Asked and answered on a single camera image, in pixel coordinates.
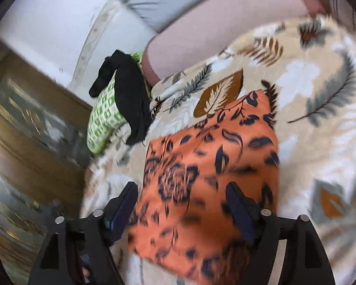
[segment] black clamp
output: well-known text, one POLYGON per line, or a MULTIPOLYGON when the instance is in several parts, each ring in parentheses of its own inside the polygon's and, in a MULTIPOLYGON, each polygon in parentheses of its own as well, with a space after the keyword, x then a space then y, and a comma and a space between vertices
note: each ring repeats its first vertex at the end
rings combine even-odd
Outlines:
POLYGON ((137 197, 137 185, 128 182, 103 210, 78 220, 57 217, 48 228, 28 285, 123 285, 109 247, 121 238, 137 197))
POLYGON ((307 215, 278 217, 246 197, 235 182, 226 188, 227 203, 242 237, 256 247, 242 285, 267 285, 279 240, 287 240, 278 285, 335 285, 319 236, 307 215))

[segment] bed sheet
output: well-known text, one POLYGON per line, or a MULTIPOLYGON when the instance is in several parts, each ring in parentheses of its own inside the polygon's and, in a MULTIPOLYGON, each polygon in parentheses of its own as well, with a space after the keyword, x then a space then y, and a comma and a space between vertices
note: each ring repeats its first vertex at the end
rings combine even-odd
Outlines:
MULTIPOLYGON (((127 125, 112 135, 90 167, 81 216, 103 208, 128 181, 142 189, 152 139, 192 126, 257 89, 270 99, 266 122, 280 142, 278 215, 308 214, 336 284, 350 285, 356 278, 356 39, 331 17, 255 28, 219 55, 159 82, 145 141, 126 146, 127 125)), ((191 283, 131 254, 126 232, 111 250, 126 285, 191 283)), ((280 243, 270 284, 278 281, 283 253, 280 243)))

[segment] metal screw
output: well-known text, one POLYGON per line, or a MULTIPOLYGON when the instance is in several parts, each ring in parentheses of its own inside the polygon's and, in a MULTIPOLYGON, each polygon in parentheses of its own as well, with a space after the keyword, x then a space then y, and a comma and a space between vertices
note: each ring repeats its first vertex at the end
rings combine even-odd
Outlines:
POLYGON ((269 209, 262 209, 262 210, 261 210, 261 214, 262 214, 264 217, 269 217, 269 216, 271 216, 272 212, 271 212, 269 209))
POLYGON ((103 210, 101 210, 101 209, 97 209, 97 210, 95 210, 93 213, 92 213, 92 215, 94 216, 94 217, 101 217, 102 215, 103 215, 103 210))
POLYGON ((55 219, 55 222, 57 223, 57 224, 61 224, 61 223, 63 223, 65 221, 65 218, 64 217, 57 217, 56 219, 55 219))
POLYGON ((302 214, 302 215, 301 215, 301 220, 302 220, 303 222, 308 222, 308 221, 310 220, 310 218, 309 218, 307 215, 302 214))

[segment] black cloth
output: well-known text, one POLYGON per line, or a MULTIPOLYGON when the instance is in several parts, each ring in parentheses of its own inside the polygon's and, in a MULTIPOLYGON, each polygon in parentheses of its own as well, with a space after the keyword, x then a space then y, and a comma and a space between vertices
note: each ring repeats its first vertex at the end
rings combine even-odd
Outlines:
POLYGON ((109 84, 115 71, 116 105, 132 130, 126 144, 134 145, 145 139, 152 123, 150 100, 137 62, 130 55, 116 50, 112 56, 105 58, 99 69, 99 75, 89 90, 89 95, 97 98, 109 84))

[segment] orange floral cloth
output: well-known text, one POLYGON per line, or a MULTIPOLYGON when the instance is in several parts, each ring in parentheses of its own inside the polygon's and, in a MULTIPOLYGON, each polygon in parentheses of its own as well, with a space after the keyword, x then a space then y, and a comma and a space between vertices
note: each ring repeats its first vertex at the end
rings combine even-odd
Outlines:
POLYGON ((202 284, 238 282, 251 247, 232 220, 225 188, 236 181, 247 197, 275 209, 273 123, 269 100, 258 90, 193 127, 150 142, 130 248, 202 284))

